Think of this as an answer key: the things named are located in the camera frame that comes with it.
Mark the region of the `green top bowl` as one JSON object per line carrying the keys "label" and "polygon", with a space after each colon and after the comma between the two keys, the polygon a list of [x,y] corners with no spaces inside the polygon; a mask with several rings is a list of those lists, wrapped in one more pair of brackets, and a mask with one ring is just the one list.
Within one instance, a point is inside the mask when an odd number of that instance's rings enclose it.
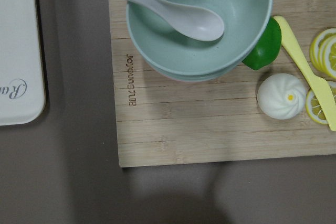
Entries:
{"label": "green top bowl", "polygon": [[127,4],[127,26],[141,56],[164,73],[205,76],[236,66],[262,36],[272,9],[272,0],[166,0],[209,9],[221,19],[211,22],[191,13],[175,17],[179,25],[191,24],[185,35],[154,11]]}

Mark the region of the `pink lower bowl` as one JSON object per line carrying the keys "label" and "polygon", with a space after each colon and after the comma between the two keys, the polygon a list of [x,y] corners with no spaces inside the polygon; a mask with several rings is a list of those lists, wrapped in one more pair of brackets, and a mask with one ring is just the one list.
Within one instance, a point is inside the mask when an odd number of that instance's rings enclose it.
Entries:
{"label": "pink lower bowl", "polygon": [[152,67],[155,71],[157,71],[158,73],[164,75],[165,77],[168,77],[168,78],[170,78],[172,80],[176,80],[176,81],[182,81],[182,82],[203,82],[203,81],[213,80],[213,79],[221,77],[222,75],[230,72],[231,70],[233,70],[237,66],[237,65],[229,66],[227,68],[224,68],[222,70],[219,70],[217,72],[210,73],[210,74],[188,76],[188,75],[185,75],[185,74],[169,73],[165,70],[162,70],[158,67],[155,67],[154,65],[152,65],[149,62],[147,62],[147,64],[150,67]]}

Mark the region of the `white ceramic spoon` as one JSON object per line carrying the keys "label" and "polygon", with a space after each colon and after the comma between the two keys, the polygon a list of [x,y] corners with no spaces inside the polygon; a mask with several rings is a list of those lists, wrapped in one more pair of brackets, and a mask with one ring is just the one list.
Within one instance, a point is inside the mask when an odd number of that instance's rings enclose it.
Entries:
{"label": "white ceramic spoon", "polygon": [[215,12],[197,6],[167,0],[128,0],[142,5],[164,19],[184,36],[200,41],[214,41],[224,34],[224,22]]}

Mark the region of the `bamboo cutting board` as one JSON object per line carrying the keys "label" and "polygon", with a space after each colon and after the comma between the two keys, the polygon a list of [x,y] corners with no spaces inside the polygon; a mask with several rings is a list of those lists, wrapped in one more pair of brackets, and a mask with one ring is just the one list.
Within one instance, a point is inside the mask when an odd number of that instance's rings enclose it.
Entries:
{"label": "bamboo cutting board", "polygon": [[239,64],[210,81],[171,80],[134,47],[126,2],[109,0],[119,165],[137,167],[335,153],[335,133],[306,112],[265,115],[256,94],[268,76],[302,74],[285,50],[254,71]]}

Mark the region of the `cream rectangular tray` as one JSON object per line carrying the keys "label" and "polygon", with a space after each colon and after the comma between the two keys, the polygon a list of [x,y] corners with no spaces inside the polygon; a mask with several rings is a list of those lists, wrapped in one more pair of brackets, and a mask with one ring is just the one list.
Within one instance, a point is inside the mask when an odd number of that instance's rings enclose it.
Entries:
{"label": "cream rectangular tray", "polygon": [[1,0],[1,125],[33,121],[45,102],[36,0]]}

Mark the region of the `green lime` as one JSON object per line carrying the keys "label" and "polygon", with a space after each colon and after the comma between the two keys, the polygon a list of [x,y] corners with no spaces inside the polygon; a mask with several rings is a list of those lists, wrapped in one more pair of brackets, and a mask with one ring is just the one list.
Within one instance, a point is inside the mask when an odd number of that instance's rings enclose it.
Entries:
{"label": "green lime", "polygon": [[253,70],[259,70],[277,58],[280,47],[281,29],[277,21],[271,17],[258,43],[243,60],[243,64]]}

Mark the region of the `yellow plastic knife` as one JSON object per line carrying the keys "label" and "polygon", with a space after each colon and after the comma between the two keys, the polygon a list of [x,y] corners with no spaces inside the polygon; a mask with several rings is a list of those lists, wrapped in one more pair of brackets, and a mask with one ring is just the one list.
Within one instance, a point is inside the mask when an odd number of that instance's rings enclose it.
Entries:
{"label": "yellow plastic knife", "polygon": [[326,117],[330,130],[335,131],[335,100],[328,82],[313,73],[285,18],[282,16],[274,16],[274,19],[281,29],[281,45],[297,65],[308,85],[314,92]]}

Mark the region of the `lemon slices stack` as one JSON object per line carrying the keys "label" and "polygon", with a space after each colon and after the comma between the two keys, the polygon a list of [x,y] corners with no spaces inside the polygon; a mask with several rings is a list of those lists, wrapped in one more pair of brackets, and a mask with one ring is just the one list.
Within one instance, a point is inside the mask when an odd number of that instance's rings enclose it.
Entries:
{"label": "lemon slices stack", "polygon": [[314,38],[309,55],[317,70],[335,79],[335,28],[324,30]]}

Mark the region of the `white steamed bun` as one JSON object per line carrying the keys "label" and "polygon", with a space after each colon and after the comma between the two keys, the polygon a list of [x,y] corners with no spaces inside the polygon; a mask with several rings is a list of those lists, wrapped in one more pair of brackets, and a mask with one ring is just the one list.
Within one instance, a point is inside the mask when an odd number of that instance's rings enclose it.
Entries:
{"label": "white steamed bun", "polygon": [[269,117],[286,120],[303,110],[307,89],[295,76],[278,73],[268,77],[259,87],[257,102]]}

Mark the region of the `single lemon slice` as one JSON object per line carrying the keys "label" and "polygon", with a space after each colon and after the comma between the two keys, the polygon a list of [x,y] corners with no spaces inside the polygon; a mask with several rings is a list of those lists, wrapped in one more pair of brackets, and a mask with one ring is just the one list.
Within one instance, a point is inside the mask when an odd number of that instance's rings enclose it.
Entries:
{"label": "single lemon slice", "polygon": [[327,125],[328,121],[324,115],[324,112],[319,104],[318,99],[316,98],[312,89],[310,89],[306,96],[306,112],[308,116],[315,121],[316,123]]}

